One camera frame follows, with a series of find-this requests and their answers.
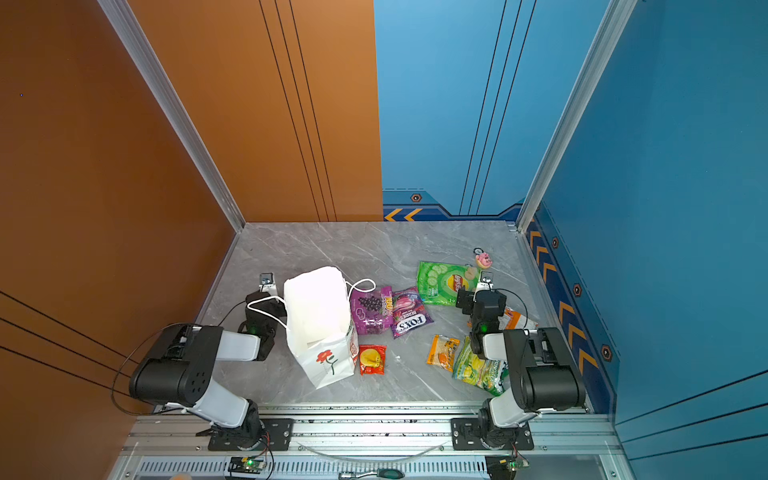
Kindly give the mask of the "green Lays chips bag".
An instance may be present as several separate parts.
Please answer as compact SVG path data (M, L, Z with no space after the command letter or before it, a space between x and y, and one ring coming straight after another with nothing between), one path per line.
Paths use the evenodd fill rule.
M479 269L468 265L421 262L417 289L427 305L455 306L460 290L474 291Z

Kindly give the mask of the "white paper bag with flower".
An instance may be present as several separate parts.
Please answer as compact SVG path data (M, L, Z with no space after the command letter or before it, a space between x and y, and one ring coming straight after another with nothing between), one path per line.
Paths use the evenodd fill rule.
M376 288L371 279L351 283L337 267L324 266L286 280L281 297L249 301L246 309L285 329L291 354L320 389L354 374L359 342L351 294Z

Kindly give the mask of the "Fox's berries candy bag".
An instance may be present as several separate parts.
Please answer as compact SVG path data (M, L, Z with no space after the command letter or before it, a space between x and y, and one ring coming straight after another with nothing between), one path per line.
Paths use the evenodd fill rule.
M395 339L434 322L416 287L396 291L393 293L392 299L393 324L391 330Z

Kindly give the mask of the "purple grape candy bag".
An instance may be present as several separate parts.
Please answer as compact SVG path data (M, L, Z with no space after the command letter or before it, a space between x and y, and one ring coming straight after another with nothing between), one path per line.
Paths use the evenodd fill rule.
M369 292L353 289L350 295L352 320L358 335L377 335L394 324L391 286Z

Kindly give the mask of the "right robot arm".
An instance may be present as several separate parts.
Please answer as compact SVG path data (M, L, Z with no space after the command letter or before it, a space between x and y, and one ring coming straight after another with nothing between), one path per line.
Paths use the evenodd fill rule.
M484 401L477 420L461 426L455 448L517 448L528 423L543 412L584 408L587 391L562 333L554 327L503 329L506 296L499 290L461 289L456 306L470 317L470 352L507 368L509 388Z

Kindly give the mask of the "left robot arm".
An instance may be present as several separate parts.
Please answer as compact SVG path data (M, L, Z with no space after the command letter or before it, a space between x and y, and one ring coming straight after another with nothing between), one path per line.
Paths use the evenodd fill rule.
M268 450L271 434L255 401L213 379L218 362L264 361L287 317L284 300L272 291L246 297L246 320L236 331L221 325L176 323L155 342L131 375L129 395L154 406L185 411L208 422L196 435L210 450Z

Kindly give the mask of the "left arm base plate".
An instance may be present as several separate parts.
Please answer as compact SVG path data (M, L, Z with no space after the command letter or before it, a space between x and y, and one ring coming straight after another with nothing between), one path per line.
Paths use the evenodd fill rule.
M209 437L209 451L284 452L289 449L293 427L291 418L267 418L255 423L246 421L237 428L213 426L198 436Z

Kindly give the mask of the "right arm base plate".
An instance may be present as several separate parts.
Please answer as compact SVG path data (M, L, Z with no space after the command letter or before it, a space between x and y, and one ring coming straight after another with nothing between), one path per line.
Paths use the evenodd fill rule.
M532 451L533 435L528 425L499 428L483 424L478 418L452 418L450 420L453 449L457 451Z

